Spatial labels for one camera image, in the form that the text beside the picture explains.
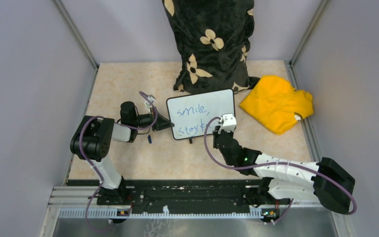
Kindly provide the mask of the small whiteboard black frame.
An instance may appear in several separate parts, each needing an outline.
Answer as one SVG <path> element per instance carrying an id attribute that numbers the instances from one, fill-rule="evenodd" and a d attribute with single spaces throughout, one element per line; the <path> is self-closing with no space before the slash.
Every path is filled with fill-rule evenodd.
<path id="1" fill-rule="evenodd" d="M 166 100 L 169 120 L 174 124 L 172 136 L 175 140 L 201 137 L 212 134 L 218 121 L 207 123 L 224 114 L 235 115 L 234 94 L 231 89 L 195 95 L 172 97 Z"/>

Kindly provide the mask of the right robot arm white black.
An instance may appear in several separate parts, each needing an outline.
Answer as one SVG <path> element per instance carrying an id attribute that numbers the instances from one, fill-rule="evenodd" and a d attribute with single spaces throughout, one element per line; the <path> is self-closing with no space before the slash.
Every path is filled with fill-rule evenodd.
<path id="1" fill-rule="evenodd" d="M 241 146 L 233 132 L 214 132 L 213 147 L 225 163 L 212 160 L 221 167 L 243 175 L 265 178 L 258 197 L 263 203 L 275 199 L 297 199 L 319 202 L 326 209 L 343 215 L 357 211 L 353 197 L 355 179 L 332 158 L 320 162 L 300 162 L 270 156 Z"/>

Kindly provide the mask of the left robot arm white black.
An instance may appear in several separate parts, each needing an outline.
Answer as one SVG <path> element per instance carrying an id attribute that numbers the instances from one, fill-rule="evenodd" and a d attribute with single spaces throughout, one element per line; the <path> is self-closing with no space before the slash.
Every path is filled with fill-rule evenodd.
<path id="1" fill-rule="evenodd" d="M 127 101 L 120 106 L 120 120 L 98 116 L 85 116 L 70 142 L 71 152 L 87 161 L 97 173 L 100 194 L 116 204 L 127 201 L 125 180 L 108 157 L 112 141 L 133 143 L 139 130 L 161 131 L 174 127 L 154 106 L 147 103 L 148 113 L 139 114 L 135 104 Z"/>

